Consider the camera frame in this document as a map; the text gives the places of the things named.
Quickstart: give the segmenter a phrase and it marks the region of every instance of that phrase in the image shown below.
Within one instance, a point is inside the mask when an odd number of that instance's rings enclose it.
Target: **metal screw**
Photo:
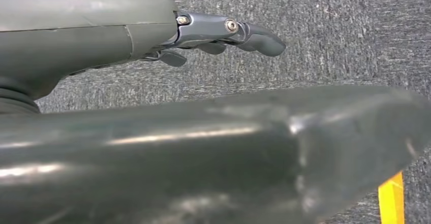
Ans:
[[[238,32],[238,29],[239,29],[238,23],[231,18],[226,19],[225,27],[226,27],[227,31],[230,33],[236,33],[236,32]]]
[[[190,20],[189,20],[189,18],[188,18],[188,17],[186,17],[186,16],[179,16],[179,17],[177,17],[177,18],[176,18],[176,22],[177,22],[179,25],[186,25],[186,24],[189,24],[189,23],[190,23]]]

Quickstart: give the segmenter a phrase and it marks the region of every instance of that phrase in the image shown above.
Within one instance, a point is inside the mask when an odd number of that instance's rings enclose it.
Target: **robotic finger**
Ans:
[[[286,45],[270,30],[258,25],[238,22],[232,18],[202,13],[178,13],[178,33],[171,42],[160,46],[162,49],[200,49],[218,55],[227,45],[244,51],[259,51],[266,56],[278,56]],[[177,67],[186,60],[182,55],[161,50],[156,55],[166,64]],[[143,60],[154,60],[149,56]]]

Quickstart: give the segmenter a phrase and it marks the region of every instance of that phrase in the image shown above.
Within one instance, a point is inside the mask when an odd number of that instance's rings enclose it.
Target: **prosthetic hand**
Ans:
[[[286,47],[265,28],[181,12],[172,0],[0,0],[0,98],[23,108],[22,97],[46,96],[87,69],[137,59],[177,67],[186,58],[171,48],[220,54],[227,45],[267,56]]]

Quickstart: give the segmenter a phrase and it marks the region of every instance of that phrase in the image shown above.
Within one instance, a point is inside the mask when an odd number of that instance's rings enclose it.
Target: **robotic hand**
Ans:
[[[37,100],[88,69],[138,59],[178,67],[186,58],[171,48],[220,54],[227,45],[267,56],[286,48],[265,28],[184,13],[172,0],[0,0],[0,103],[22,108],[23,95]]]
[[[177,13],[178,33],[160,48],[198,48],[209,54],[218,55],[233,45],[245,51],[259,51],[267,56],[278,56],[285,49],[283,41],[271,31],[253,24],[237,22],[225,16],[202,13]],[[161,60],[179,67],[187,59],[182,55],[158,50],[142,60]]]

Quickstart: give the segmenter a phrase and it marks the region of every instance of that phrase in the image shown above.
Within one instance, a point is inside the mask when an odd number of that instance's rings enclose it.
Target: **dark green robot arm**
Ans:
[[[268,56],[286,47],[264,28],[182,13],[172,0],[0,0],[0,98],[36,100],[66,76],[137,59],[180,66],[166,49],[219,54],[227,44]]]

